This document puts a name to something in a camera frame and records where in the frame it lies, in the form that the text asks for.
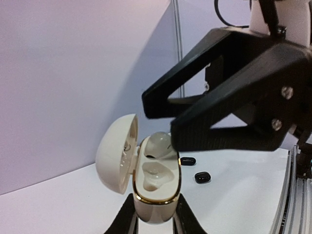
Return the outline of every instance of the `gold trim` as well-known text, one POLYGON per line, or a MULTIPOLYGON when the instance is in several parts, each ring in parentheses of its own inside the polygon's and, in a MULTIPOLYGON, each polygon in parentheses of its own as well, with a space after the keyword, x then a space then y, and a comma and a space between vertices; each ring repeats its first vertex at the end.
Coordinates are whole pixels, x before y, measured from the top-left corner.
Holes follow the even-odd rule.
POLYGON ((179 152, 177 152, 177 159, 178 159, 178 166, 179 166, 179 184, 178 184, 178 187, 177 187, 175 195, 173 195, 168 200, 151 200, 151 199, 147 199, 147 198, 142 197, 139 194, 139 192, 137 191, 137 187, 136 187, 136 170, 134 169, 133 170, 133 174, 132 174, 132 187, 133 187, 133 191, 134 191, 135 197, 139 201, 144 202, 144 203, 149 204, 149 205, 167 205, 167 204, 176 202, 179 199, 180 190, 181 190, 181 160, 180 160, 179 152))

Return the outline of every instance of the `gray wall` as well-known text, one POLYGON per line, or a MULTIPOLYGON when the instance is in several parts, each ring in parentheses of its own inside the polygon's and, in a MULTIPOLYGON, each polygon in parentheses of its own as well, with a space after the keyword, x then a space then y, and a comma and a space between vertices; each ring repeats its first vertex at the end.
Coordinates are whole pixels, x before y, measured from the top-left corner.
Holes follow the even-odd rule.
POLYGON ((177 62, 169 0, 0 2, 0 194, 91 164, 118 117, 177 62))

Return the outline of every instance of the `earbud case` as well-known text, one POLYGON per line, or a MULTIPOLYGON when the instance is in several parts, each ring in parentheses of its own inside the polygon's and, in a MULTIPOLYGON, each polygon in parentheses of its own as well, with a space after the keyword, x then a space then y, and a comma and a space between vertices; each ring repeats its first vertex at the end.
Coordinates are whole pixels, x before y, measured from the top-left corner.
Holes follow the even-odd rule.
MULTIPOLYGON (((120 194, 125 193, 132 174, 138 216, 145 222, 162 223, 175 213, 180 194, 179 154, 174 151, 161 158, 147 155, 145 149, 151 136, 141 142, 136 154, 137 134, 135 114, 117 119, 98 147, 97 173, 107 188, 120 194)), ((164 147, 167 146, 162 144, 160 152, 167 150, 164 147)))

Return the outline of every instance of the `white earbud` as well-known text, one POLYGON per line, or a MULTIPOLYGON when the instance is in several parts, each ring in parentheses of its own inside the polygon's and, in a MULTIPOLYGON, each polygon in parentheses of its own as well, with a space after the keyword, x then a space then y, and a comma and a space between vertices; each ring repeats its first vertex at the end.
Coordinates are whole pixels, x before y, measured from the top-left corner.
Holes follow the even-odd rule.
POLYGON ((176 154, 171 145, 171 136, 165 132, 157 132, 150 136, 146 143, 145 156, 162 158, 176 154))

